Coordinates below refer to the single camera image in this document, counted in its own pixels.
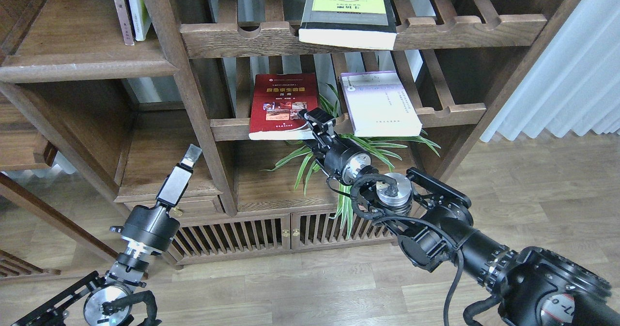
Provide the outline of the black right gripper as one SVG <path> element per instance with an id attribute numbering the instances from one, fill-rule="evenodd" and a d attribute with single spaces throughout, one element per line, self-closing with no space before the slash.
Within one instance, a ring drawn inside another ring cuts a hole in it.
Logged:
<path id="1" fill-rule="evenodd" d="M 351 139 L 343 139 L 334 130 L 336 119 L 321 108 L 302 109 L 297 116 L 311 129 L 313 139 L 305 139 L 319 167 L 327 176 L 339 180 L 359 180 L 372 173 L 372 158 Z"/>

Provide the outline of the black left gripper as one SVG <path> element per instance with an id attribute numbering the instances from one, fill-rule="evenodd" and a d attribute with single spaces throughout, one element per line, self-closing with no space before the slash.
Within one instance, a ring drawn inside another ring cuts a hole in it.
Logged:
<path id="1" fill-rule="evenodd" d="M 122 239 L 128 242 L 124 254 L 142 257 L 168 251 L 173 236 L 180 227 L 179 221 L 169 216 L 169 211 L 183 196 L 192 176 L 192 169 L 202 153 L 200 147 L 190 144 L 180 165 L 176 165 L 165 179 L 153 207 L 136 205 L 123 227 L 111 227 L 111 231 L 117 231 Z"/>

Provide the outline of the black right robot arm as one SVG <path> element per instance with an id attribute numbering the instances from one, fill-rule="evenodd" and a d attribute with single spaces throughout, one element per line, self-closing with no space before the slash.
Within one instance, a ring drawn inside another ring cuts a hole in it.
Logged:
<path id="1" fill-rule="evenodd" d="M 463 193 L 411 168 L 406 174 L 381 174 L 369 149 L 341 138 L 335 119 L 321 109 L 301 110 L 312 130 L 306 144 L 331 180 L 350 186 L 354 213 L 384 225 L 416 267 L 432 272 L 450 261 L 457 273 L 444 307 L 461 275 L 471 275 L 490 296 L 463 313 L 468 326 L 493 306 L 510 326 L 617 326 L 619 315 L 607 306 L 611 286 L 605 279 L 549 249 L 516 252 L 473 227 Z"/>

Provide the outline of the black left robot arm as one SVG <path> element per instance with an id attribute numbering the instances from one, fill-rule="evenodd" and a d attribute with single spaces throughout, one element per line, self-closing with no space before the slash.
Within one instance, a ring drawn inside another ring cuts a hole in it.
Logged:
<path id="1" fill-rule="evenodd" d="M 126 250 L 118 254 L 109 271 L 101 277 L 93 271 L 57 294 L 35 310 L 16 321 L 17 326 L 63 326 L 68 308 L 85 297 L 84 320 L 91 326 L 128 326 L 135 304 L 144 303 L 147 315 L 144 326 L 157 326 L 157 304 L 152 291 L 142 280 L 149 266 L 149 257 L 161 255 L 178 232 L 180 223 L 170 217 L 186 191 L 202 149 L 191 144 L 179 163 L 167 176 L 156 196 L 153 207 L 137 205 L 124 225 L 112 226 L 127 241 Z"/>

